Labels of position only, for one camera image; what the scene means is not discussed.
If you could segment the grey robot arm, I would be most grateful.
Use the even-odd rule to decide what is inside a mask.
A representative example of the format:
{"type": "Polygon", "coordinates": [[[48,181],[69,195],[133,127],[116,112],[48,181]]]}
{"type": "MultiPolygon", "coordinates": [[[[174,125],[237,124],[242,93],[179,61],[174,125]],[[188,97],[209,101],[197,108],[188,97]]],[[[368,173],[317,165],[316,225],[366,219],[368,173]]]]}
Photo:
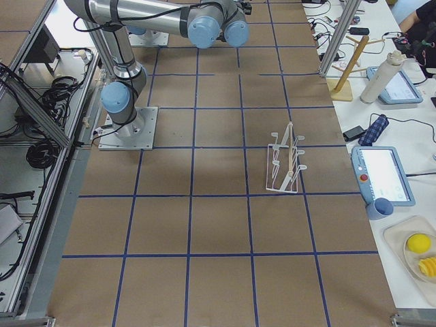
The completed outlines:
{"type": "Polygon", "coordinates": [[[187,38],[195,47],[211,47],[216,40],[239,48],[249,39],[246,1],[198,1],[179,5],[165,1],[66,1],[77,18],[89,23],[88,33],[98,32],[107,47],[114,81],[106,85],[101,101],[112,120],[112,133],[133,138],[145,120],[135,102],[146,85],[147,73],[136,60],[130,35],[147,43],[164,34],[187,38]]]}

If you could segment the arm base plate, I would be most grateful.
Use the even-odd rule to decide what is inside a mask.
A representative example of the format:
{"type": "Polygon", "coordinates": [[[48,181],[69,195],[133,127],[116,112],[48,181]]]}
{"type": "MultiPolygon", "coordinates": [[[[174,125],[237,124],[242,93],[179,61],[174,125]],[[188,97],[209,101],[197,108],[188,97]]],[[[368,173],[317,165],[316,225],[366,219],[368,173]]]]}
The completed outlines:
{"type": "MultiPolygon", "coordinates": [[[[115,128],[110,126],[102,132],[99,139],[98,149],[102,151],[136,151],[152,150],[155,136],[155,128],[158,115],[158,107],[136,108],[136,119],[114,133],[115,128]]],[[[110,115],[106,115],[106,124],[111,125],[110,115]]]]}
{"type": "Polygon", "coordinates": [[[142,35],[129,34],[129,41],[133,47],[154,48],[168,45],[169,34],[147,30],[142,35]]]}

